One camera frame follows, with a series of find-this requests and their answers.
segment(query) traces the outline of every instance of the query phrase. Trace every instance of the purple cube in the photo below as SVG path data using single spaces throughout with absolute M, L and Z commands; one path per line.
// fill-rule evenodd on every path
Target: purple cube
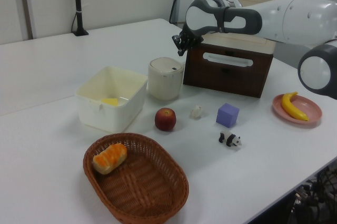
M 239 110 L 239 108 L 225 103 L 217 111 L 216 122 L 230 128 L 236 123 Z

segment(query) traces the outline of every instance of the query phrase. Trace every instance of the black stand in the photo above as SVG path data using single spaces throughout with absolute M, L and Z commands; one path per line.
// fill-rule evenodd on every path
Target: black stand
M 75 34 L 75 36 L 88 35 L 89 33 L 83 28 L 81 0 L 75 1 L 76 1 L 77 30 L 74 31 L 73 34 Z

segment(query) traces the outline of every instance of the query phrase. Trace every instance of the banana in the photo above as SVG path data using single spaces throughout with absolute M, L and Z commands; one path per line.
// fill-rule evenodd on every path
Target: banana
M 284 108 L 284 110 L 293 118 L 297 120 L 304 120 L 309 121 L 308 116 L 302 112 L 300 109 L 295 107 L 292 102 L 291 98 L 293 96 L 296 96 L 298 92 L 292 92 L 292 93 L 285 93 L 282 96 L 281 106 Z

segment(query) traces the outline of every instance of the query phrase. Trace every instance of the toy panda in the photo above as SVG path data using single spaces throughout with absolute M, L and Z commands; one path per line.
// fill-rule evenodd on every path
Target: toy panda
M 241 146 L 240 137 L 236 137 L 235 134 L 232 134 L 230 131 L 221 131 L 219 141 L 223 143 L 223 140 L 226 141 L 228 147 L 231 146 Z

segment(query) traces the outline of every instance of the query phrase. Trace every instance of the red apple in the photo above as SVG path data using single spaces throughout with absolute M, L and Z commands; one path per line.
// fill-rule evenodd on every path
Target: red apple
M 172 130 L 176 121 L 175 112 L 170 108 L 159 109 L 154 117 L 154 123 L 161 131 Z

